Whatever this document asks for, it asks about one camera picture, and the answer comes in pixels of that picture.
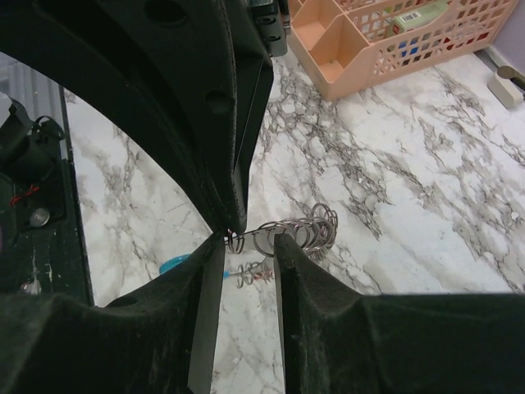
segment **beige object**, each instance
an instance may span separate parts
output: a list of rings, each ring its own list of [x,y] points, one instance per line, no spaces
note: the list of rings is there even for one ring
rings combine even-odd
[[[506,69],[512,70],[510,76],[504,73]],[[491,92],[508,109],[516,108],[523,103],[523,92],[511,80],[514,77],[514,73],[519,75],[511,67],[501,67],[494,73],[487,84]]]
[[[429,25],[386,38],[392,18],[434,0],[290,0],[290,46],[326,100],[483,49],[519,0],[451,0]]]

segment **black mechanical part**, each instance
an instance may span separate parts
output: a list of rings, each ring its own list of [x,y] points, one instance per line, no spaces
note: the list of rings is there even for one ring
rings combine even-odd
[[[523,392],[525,297],[349,289],[276,236],[286,392]]]
[[[217,339],[224,240],[89,308],[64,295],[0,297],[0,393],[208,394]]]
[[[38,191],[20,200],[13,208],[16,212],[16,228],[18,231],[28,231],[37,226],[34,217],[35,212],[45,209],[49,212],[49,219],[43,225],[52,224],[66,218],[66,195],[64,193],[64,174],[59,163],[61,157],[61,141],[64,139],[64,130],[52,118],[39,120],[33,127],[33,132],[26,138],[35,147],[41,156],[44,156],[51,164],[51,171],[42,181],[38,183]],[[15,187],[15,195],[23,195],[27,186]]]
[[[28,136],[33,122],[22,104],[2,93],[0,100],[11,101],[9,116],[0,124],[0,172],[23,186],[43,181],[54,166],[51,158]]]
[[[253,20],[270,56],[284,56],[288,51],[290,12],[286,0],[249,0]]]
[[[56,119],[41,117],[27,136],[53,162],[38,191],[25,196],[29,186],[0,176],[0,294],[60,292],[92,305],[63,93],[48,78],[3,54],[0,76],[4,93],[24,104],[29,119]],[[14,195],[22,198],[15,201]]]
[[[6,0],[0,50],[124,130],[213,230],[244,232],[273,78],[244,2]]]

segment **blue object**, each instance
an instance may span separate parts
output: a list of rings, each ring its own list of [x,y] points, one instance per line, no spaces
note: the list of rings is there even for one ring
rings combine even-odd
[[[180,263],[184,263],[190,257],[191,254],[183,254],[182,256],[175,257],[171,260],[167,260],[163,265],[160,266],[158,269],[158,273],[163,275],[163,273],[167,273],[170,269],[176,267]],[[230,273],[228,271],[224,272],[224,275],[222,276],[224,279],[230,276]]]
[[[415,39],[412,39],[412,41],[410,42],[410,45],[414,45],[414,44],[417,44],[418,43],[418,40],[419,38],[415,38]],[[399,49],[403,49],[407,46],[407,42],[406,41],[403,41],[401,44],[399,44]],[[410,50],[410,54],[411,55],[414,55],[415,53],[417,53],[419,50],[419,47],[414,47]],[[407,52],[408,51],[403,51],[401,52],[401,57],[405,57],[407,56]]]

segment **floor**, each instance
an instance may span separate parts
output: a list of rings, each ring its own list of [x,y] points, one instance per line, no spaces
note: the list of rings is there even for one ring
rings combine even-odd
[[[337,103],[320,99],[292,54],[275,72],[249,229],[323,202],[340,224],[321,265],[357,291],[524,292],[525,106],[499,104],[483,63],[463,56]],[[94,297],[106,305],[210,231],[129,138],[67,102]],[[275,301],[272,282],[225,280],[215,393],[284,392]]]

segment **marble floor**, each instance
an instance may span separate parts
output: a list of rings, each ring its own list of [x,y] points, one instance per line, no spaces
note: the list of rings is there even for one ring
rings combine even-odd
[[[481,61],[463,56],[337,103],[320,99],[293,54],[275,73],[249,229],[323,202],[340,224],[321,265],[357,291],[524,292],[525,107],[500,105]],[[210,231],[133,141],[67,102],[94,298],[106,305]],[[213,392],[284,392],[275,301],[273,283],[225,280]]]

